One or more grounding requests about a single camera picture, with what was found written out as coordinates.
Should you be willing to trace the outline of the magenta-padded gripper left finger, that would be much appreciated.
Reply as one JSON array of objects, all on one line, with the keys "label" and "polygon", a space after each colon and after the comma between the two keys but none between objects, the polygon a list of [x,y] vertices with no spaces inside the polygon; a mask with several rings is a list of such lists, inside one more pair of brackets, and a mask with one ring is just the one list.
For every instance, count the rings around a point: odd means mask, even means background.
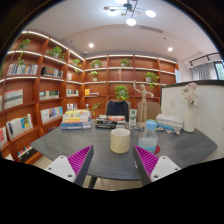
[{"label": "magenta-padded gripper left finger", "polygon": [[94,147],[89,145],[68,157],[60,155],[45,170],[82,186],[93,155]]}]

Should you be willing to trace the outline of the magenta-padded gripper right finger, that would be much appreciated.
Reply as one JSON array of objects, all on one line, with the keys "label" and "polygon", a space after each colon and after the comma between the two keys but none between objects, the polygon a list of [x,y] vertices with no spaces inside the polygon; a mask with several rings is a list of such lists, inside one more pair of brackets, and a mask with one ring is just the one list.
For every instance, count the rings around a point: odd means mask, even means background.
[{"label": "magenta-padded gripper right finger", "polygon": [[180,170],[180,167],[167,156],[158,157],[137,145],[133,147],[133,156],[143,185]]}]

